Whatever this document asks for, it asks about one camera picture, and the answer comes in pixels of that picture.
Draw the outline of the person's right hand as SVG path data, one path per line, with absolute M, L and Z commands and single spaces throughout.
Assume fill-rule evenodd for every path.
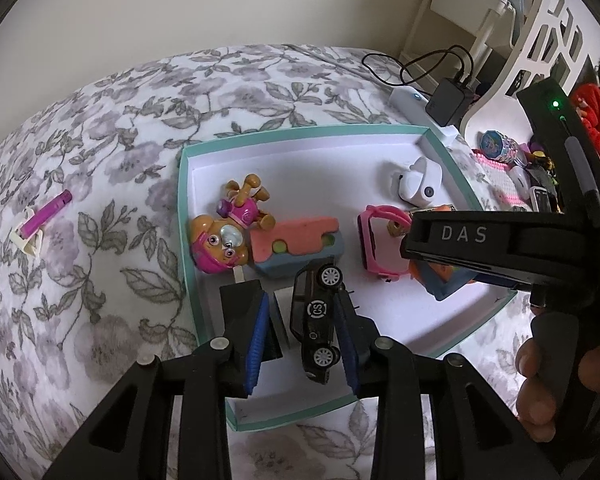
M 519 348 L 516 370 L 524 376 L 516 400 L 517 417 L 535 442 L 550 442 L 556 434 L 556 401 L 538 377 L 541 352 L 533 338 Z

